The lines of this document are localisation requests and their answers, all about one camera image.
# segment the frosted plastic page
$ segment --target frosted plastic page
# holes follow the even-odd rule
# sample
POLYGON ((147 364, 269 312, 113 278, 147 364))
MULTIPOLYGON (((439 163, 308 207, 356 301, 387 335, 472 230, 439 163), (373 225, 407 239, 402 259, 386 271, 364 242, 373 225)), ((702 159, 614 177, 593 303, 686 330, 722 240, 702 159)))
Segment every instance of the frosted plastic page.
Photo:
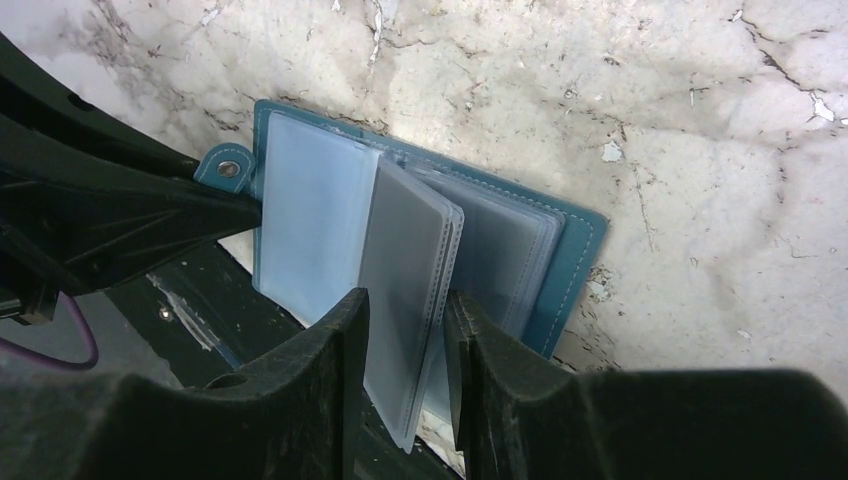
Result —
POLYGON ((379 152, 271 114, 259 291, 311 325, 358 277, 379 152))
POLYGON ((429 377, 427 347, 450 275, 445 262, 457 210, 397 165, 380 162, 360 279, 371 302, 365 387, 407 452, 429 377))
MULTIPOLYGON (((451 288, 474 295, 493 322, 520 337, 564 219, 426 166, 408 169, 465 214, 451 288)), ((437 337, 424 406, 449 422, 444 343, 437 337)))

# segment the black plastic part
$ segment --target black plastic part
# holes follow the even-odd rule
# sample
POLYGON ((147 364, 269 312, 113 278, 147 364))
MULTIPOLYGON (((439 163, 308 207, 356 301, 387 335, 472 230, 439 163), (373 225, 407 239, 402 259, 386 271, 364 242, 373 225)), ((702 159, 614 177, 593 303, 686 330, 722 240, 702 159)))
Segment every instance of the black plastic part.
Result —
MULTIPOLYGON (((170 305, 168 295, 203 318, 239 362, 249 362, 303 330, 288 312, 253 289, 250 275, 218 244, 203 245, 150 276, 167 285, 167 294, 140 278, 106 295, 185 386, 206 385, 232 367, 218 352, 201 348, 180 322, 159 317, 159 309, 170 305)), ((423 442, 410 455, 397 448, 367 394, 361 395, 363 423, 354 469, 358 478, 459 478, 423 442)))
POLYGON ((10 290, 0 287, 0 319, 21 313, 21 299, 10 290))
POLYGON ((0 34, 0 112, 89 155, 190 180, 197 160, 129 127, 57 82, 0 34))
POLYGON ((90 293, 259 225, 256 201, 195 183, 195 166, 0 39, 0 263, 29 271, 0 286, 90 293))
POLYGON ((808 374, 571 375, 464 293, 449 294, 445 323, 469 479, 848 478, 845 409, 808 374))
POLYGON ((22 325, 44 325, 53 321, 59 291, 53 286, 41 282, 23 297, 21 311, 14 320, 22 325))
POLYGON ((354 289, 202 390, 132 374, 0 384, 0 476, 353 478, 367 344, 368 296, 354 289))

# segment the marble surface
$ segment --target marble surface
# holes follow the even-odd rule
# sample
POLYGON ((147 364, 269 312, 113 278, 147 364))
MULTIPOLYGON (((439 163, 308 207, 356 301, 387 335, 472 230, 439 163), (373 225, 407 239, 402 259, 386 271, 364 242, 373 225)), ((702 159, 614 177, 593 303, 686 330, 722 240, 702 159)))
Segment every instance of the marble surface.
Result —
POLYGON ((7 0, 0 30, 189 155, 286 100, 604 213, 564 368, 791 366, 848 400, 846 5, 7 0))

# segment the cable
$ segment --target cable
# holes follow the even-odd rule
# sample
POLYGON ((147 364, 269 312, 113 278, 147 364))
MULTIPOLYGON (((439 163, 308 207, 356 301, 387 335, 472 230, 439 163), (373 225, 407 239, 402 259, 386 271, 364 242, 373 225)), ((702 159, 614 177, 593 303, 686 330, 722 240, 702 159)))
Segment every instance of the cable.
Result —
POLYGON ((100 351, 97 349, 97 341, 94 340, 94 334, 91 333, 91 327, 88 326, 88 321, 86 321, 85 315, 83 315, 82 310, 79 308, 79 304, 73 299, 73 297, 69 297, 64 293, 59 292, 58 300, 65 306, 65 308, 68 309, 68 312, 71 314, 71 318, 74 319, 74 323, 77 325, 77 330, 79 330, 83 343, 85 343, 85 348, 88 350, 87 360, 81 363, 60 360, 58 358, 36 352, 35 350, 30 350, 29 348, 10 342, 2 337, 0 337, 0 350, 9 352, 12 355, 53 370, 62 370, 66 372, 82 372, 85 370, 91 370, 95 365, 97 365, 97 361, 100 359, 100 351))

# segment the card holder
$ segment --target card holder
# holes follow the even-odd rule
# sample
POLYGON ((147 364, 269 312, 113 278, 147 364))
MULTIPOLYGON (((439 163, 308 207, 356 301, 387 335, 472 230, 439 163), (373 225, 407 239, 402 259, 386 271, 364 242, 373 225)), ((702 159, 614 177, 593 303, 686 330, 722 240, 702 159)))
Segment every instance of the card holder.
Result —
POLYGON ((378 150, 278 112, 265 125, 255 285, 306 325, 368 289, 365 388, 408 452, 462 210, 378 150))
MULTIPOLYGON (((256 104, 255 113, 253 152, 257 159, 257 166, 248 191, 257 199, 263 200, 263 212, 269 214, 266 217, 263 213, 263 226, 256 229, 254 233, 254 285, 263 293, 265 293, 263 289, 270 288, 266 277, 270 275, 271 284, 275 284, 274 278, 280 275, 278 269, 273 267, 273 258, 267 257, 270 250, 276 248, 273 246, 277 244, 274 239, 285 235, 300 235, 301 239, 314 240, 316 236, 324 235, 326 232, 335 232, 335 229, 323 228, 322 230, 309 222, 306 222, 302 228, 291 228, 292 225, 288 227, 277 225, 275 228, 272 225, 280 218, 273 213, 281 208, 279 204, 295 202, 295 199, 284 200, 285 195, 274 193, 274 190, 285 188, 287 183, 294 181, 291 176, 282 171, 270 172, 270 162, 278 155, 275 152, 283 152, 284 157, 285 152, 288 152, 289 161, 297 158, 297 161, 307 164, 310 161, 317 162, 315 165, 323 165, 321 162, 327 162, 328 159, 334 159, 333 162, 342 162, 343 159, 347 159, 348 163, 342 165, 339 172, 346 172, 345 169, 351 167, 351 164, 362 169, 362 171, 357 170, 358 173, 373 172, 373 176, 368 173, 361 177, 354 174, 356 172, 348 172, 341 177, 326 180, 331 182, 325 186, 327 189, 337 188, 338 185, 332 182, 339 178, 353 185, 347 192, 350 196, 345 197, 348 200, 339 203, 346 212, 339 217, 351 219, 352 224, 343 228, 346 232, 344 235, 354 246, 361 245, 361 255, 358 259, 355 258, 356 256, 350 252, 355 252, 357 249, 345 242, 342 243, 350 247, 349 250, 341 247, 339 250, 331 248, 330 245, 335 245, 332 241, 324 245, 322 248, 327 250, 328 254, 347 252, 345 258, 349 262, 318 261, 316 265, 321 265, 319 270, 323 272, 323 275, 336 277, 332 282, 325 283, 325 288, 335 289, 334 293, 323 295, 312 292, 303 297, 301 303, 311 305, 310 309, 305 309, 311 316, 321 309, 316 305, 330 303, 329 297, 338 294, 338 291, 353 283, 352 278, 356 278, 357 284, 371 284, 369 293, 372 296, 373 328, 369 335, 366 389, 386 423, 387 430, 400 447, 409 451, 412 446, 422 401, 433 413, 446 420, 450 419, 447 403, 442 402, 442 407, 439 406, 440 399, 447 398, 447 383, 441 380, 434 382, 433 379, 446 377, 442 370, 446 367, 444 353, 441 350, 443 339, 439 328, 447 290, 452 285, 451 278, 454 278, 456 282, 453 286, 464 284, 463 288, 471 291, 476 289, 480 292, 477 295, 483 298, 487 295, 486 290, 494 288, 497 293, 488 293, 491 298, 485 302, 491 305, 490 315, 512 335, 519 336, 525 345, 545 358, 551 357, 606 234, 607 221, 603 216, 574 203, 549 197, 455 162, 434 152, 290 105, 260 100, 256 104), (292 132, 300 133, 291 133, 287 137, 278 136, 276 129, 269 128, 275 118, 277 118, 275 124, 280 122, 280 118, 285 118, 293 122, 292 124, 300 124, 303 128, 309 127, 314 130, 292 130, 292 132), (332 152, 324 153, 318 153, 323 147, 317 150, 302 148, 298 150, 293 147, 299 140, 304 139, 311 139, 310 141, 314 143, 326 143, 325 146, 332 144, 335 147, 332 152), (395 166, 400 166, 406 171, 394 168, 395 166), (269 172, 273 177, 271 180, 268 179, 269 172), (372 179, 371 196, 362 193, 369 191, 367 181, 357 183, 352 180, 359 178, 372 179), (402 202, 411 203, 401 209, 391 208, 392 201, 386 199, 400 198, 394 195, 400 195, 402 202), (399 213, 399 211, 411 209, 428 213, 415 215, 399 213), (362 212, 366 210, 367 220, 363 228, 359 222, 362 222, 362 212), (510 257, 504 265, 500 266, 502 270, 495 270, 495 278, 486 279, 488 282, 486 283, 474 272, 474 268, 478 268, 482 260, 473 259, 491 258, 493 253, 472 251, 469 256, 469 253, 463 250, 462 239, 502 240, 491 237, 494 233, 491 230, 493 227, 490 216, 500 218, 503 228, 516 229, 511 233, 514 236, 507 239, 514 243, 506 242, 506 245, 514 246, 512 251, 515 252, 515 258, 510 257), (402 220, 408 223, 396 224, 402 220), (439 220, 444 223, 442 223, 443 229, 438 232, 437 242, 434 232, 439 220), (424 230, 427 232, 426 235, 421 234, 424 230), (273 235, 273 238, 266 238, 269 233, 273 235), (397 243, 390 246, 381 244, 381 242, 387 242, 392 236, 396 237, 397 243), (443 249, 445 238, 448 240, 443 249), (386 260, 382 266, 378 266, 379 263, 369 266, 370 262, 378 262, 380 254, 384 252, 391 252, 399 261, 389 262, 390 256, 387 255, 382 257, 386 260), (437 252, 431 257, 432 262, 427 263, 428 267, 432 267, 431 269, 422 269, 420 264, 403 263, 404 261, 412 262, 406 257, 422 256, 421 252, 426 252, 427 256, 437 252), (391 272, 389 268, 396 268, 397 271, 391 272), (392 279, 402 276, 403 272, 410 275, 407 278, 415 277, 415 281, 407 282, 409 291, 403 294, 392 293, 399 284, 392 279), (383 296, 375 292, 384 288, 380 285, 385 285, 387 289, 383 296), (424 285, 427 286, 426 295, 421 293, 424 285), (397 318, 379 320, 381 317, 389 319, 389 317, 402 316, 397 312, 412 310, 401 303, 387 302, 378 307, 375 305, 375 294, 378 298, 395 298, 401 303, 410 298, 415 298, 415 302, 423 303, 417 323, 416 321, 398 321, 397 318), (317 302, 314 305, 310 303, 313 300, 317 302), (375 308, 384 313, 376 314, 375 308), (379 353, 372 355, 372 349, 377 352, 378 348, 381 349, 379 353), (390 362, 395 362, 398 365, 397 369, 389 369, 386 365, 390 362)), ((315 171, 318 170, 328 172, 324 167, 317 168, 315 171)), ((294 190, 298 189, 306 190, 299 194, 303 198, 315 200, 312 196, 315 188, 306 189, 304 185, 294 187, 294 190)), ((321 209, 326 207, 326 205, 320 205, 321 202, 314 205, 311 201, 307 203, 309 205, 306 208, 317 209, 312 212, 314 216, 332 217, 332 215, 319 214, 321 209)), ((293 247, 291 251, 313 247, 312 245, 297 247, 297 242, 300 240, 283 238, 280 241, 281 244, 289 244, 293 247)), ((468 248, 468 245, 474 245, 477 242, 469 240, 466 243, 465 248, 468 248)), ((295 262, 295 265, 306 268, 307 263, 309 262, 295 262)), ((310 278, 295 275, 293 272, 283 273, 283 275, 286 274, 290 274, 290 284, 295 287, 297 286, 295 277, 310 278)), ((271 292, 269 296, 285 306, 280 292, 271 292)))

